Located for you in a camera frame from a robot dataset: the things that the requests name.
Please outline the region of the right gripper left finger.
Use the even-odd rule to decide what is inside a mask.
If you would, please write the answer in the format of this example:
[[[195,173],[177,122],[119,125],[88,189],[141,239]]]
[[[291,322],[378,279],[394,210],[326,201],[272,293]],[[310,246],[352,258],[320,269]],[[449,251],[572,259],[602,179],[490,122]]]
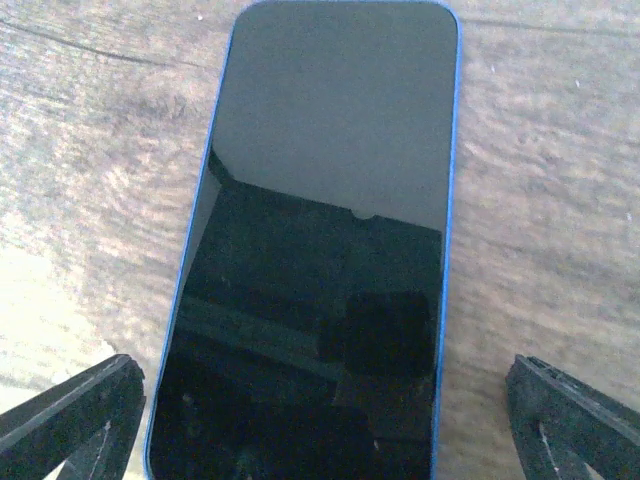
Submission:
[[[144,374],[116,354],[1,414],[1,477],[121,479],[146,397]]]

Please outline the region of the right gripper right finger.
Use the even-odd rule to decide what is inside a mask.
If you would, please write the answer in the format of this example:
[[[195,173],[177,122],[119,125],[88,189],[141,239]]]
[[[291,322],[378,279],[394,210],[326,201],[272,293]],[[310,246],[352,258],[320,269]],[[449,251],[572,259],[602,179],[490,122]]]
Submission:
[[[512,437],[528,479],[639,477],[639,413],[537,357],[506,376]]]

